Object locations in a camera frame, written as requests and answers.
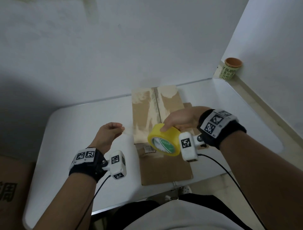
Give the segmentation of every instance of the person's left hand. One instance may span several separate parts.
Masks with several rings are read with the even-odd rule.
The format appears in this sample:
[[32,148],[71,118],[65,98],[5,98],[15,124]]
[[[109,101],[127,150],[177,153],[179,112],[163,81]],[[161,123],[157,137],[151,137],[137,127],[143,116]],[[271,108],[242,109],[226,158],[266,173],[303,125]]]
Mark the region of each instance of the person's left hand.
[[110,150],[114,139],[119,137],[124,129],[121,123],[116,122],[101,126],[89,147],[98,149],[104,155]]

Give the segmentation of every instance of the white wall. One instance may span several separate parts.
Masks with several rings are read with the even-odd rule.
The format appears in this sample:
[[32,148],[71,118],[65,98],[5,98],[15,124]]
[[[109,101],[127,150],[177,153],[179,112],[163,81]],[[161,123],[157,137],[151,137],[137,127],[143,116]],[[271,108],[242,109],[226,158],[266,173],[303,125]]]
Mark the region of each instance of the white wall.
[[249,0],[224,53],[237,75],[303,137],[303,1]]
[[2,0],[2,139],[29,144],[58,107],[212,77],[246,4]]

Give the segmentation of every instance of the chinese character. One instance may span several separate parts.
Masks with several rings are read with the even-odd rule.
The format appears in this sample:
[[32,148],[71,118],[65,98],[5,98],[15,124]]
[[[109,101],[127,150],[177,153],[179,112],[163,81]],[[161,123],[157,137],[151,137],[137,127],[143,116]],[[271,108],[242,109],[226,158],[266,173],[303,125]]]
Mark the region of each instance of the chinese character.
[[0,200],[11,202],[14,198],[14,194],[16,191],[17,183],[5,183],[3,185],[2,182],[0,182]]

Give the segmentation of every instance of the black cable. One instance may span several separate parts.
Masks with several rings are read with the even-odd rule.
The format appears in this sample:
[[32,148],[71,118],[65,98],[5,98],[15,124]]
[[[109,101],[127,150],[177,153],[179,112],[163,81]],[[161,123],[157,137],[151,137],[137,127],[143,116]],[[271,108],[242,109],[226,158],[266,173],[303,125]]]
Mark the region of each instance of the black cable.
[[96,194],[94,195],[93,199],[92,199],[91,202],[89,203],[89,206],[88,206],[87,209],[85,210],[85,212],[84,212],[84,214],[83,214],[81,220],[79,221],[79,224],[78,224],[77,227],[75,228],[75,230],[77,230],[78,227],[80,226],[82,220],[84,219],[84,217],[85,217],[87,211],[89,210],[89,207],[92,205],[92,203],[93,203],[93,201],[94,201],[94,198],[96,197],[96,195],[97,195],[97,193],[99,192],[100,188],[101,188],[102,185],[105,183],[105,181],[106,181],[108,178],[110,178],[110,177],[111,177],[111,176],[109,175],[109,176],[102,182],[101,186],[99,187],[99,189],[97,190],[97,192],[96,192]]
[[247,201],[248,205],[250,206],[250,208],[252,209],[252,211],[254,212],[254,214],[256,215],[256,217],[258,218],[258,220],[260,221],[260,223],[262,224],[263,228],[265,230],[267,230],[267,228],[264,226],[263,222],[261,221],[261,219],[259,218],[258,214],[256,213],[256,211],[254,210],[254,208],[252,207],[252,205],[250,204],[250,202],[248,201],[248,199],[246,198],[246,196],[244,195],[244,193],[242,192],[242,189],[240,188],[240,186],[238,185],[238,183],[236,182],[236,180],[232,177],[232,175],[219,163],[217,162],[215,159],[207,156],[207,155],[204,155],[204,154],[198,154],[198,156],[204,156],[204,157],[207,157],[211,160],[213,160],[214,162],[216,162],[218,165],[221,166],[221,168],[223,168],[225,170],[225,172],[231,177],[231,179],[234,181],[234,183],[236,184],[236,186],[238,187],[238,189],[240,190],[240,192],[242,193],[242,195],[244,196],[245,200]]

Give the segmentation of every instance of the floor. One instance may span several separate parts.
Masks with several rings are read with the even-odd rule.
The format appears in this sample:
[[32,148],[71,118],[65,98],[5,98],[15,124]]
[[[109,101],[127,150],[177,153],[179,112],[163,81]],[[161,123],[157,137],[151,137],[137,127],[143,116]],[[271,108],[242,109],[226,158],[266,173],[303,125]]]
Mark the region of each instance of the floor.
[[[218,66],[214,77],[219,77],[222,67]],[[280,154],[288,162],[303,170],[303,149],[265,112],[265,110],[241,87],[237,80],[228,83],[255,110],[267,126],[284,145]],[[227,174],[222,174],[190,185],[192,192],[201,195],[215,195],[223,201],[246,225],[252,229],[264,229],[250,209],[239,189]]]

